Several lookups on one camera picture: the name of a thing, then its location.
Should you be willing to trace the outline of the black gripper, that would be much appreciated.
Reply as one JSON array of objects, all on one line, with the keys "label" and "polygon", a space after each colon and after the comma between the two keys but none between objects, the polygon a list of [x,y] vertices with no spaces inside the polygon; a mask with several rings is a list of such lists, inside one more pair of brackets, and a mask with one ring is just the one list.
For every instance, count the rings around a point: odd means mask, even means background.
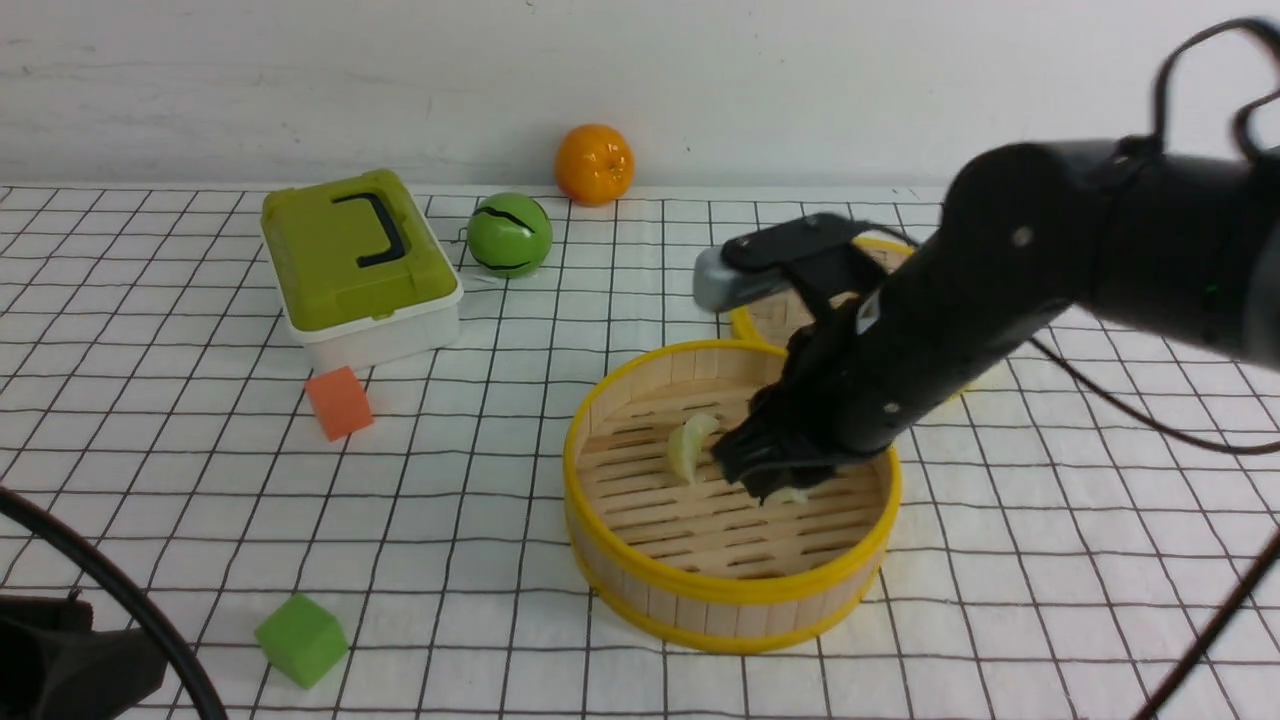
[{"label": "black gripper", "polygon": [[922,250],[864,307],[794,348],[750,420],[710,447],[730,484],[764,501],[809,491],[904,429],[1033,336],[1071,301],[1071,273],[1023,251]]}]

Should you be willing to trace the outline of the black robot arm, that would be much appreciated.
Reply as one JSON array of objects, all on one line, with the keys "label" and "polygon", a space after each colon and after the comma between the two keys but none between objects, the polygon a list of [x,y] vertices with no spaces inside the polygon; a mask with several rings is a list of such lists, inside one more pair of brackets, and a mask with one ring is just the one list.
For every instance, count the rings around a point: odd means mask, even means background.
[{"label": "black robot arm", "polygon": [[166,667],[143,630],[96,632],[77,593],[1,600],[4,719],[116,719],[161,687]]},{"label": "black robot arm", "polygon": [[893,272],[868,222],[801,217],[698,259],[713,313],[795,290],[815,320],[712,450],[763,498],[878,456],[1071,306],[1277,368],[1277,158],[1224,161],[1107,143],[1015,143],[969,161],[940,225]]}]

